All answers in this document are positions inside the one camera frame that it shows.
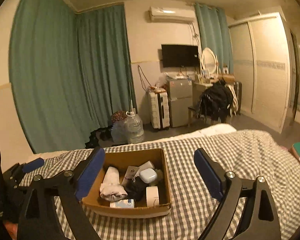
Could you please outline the left hand orange glove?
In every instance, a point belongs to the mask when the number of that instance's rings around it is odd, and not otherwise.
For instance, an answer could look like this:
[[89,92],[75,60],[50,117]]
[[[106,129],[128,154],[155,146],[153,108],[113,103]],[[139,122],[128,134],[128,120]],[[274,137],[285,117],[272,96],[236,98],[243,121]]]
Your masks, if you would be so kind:
[[17,240],[17,232],[18,232],[18,224],[9,222],[9,221],[4,221],[4,226],[9,233],[10,237],[12,240]]

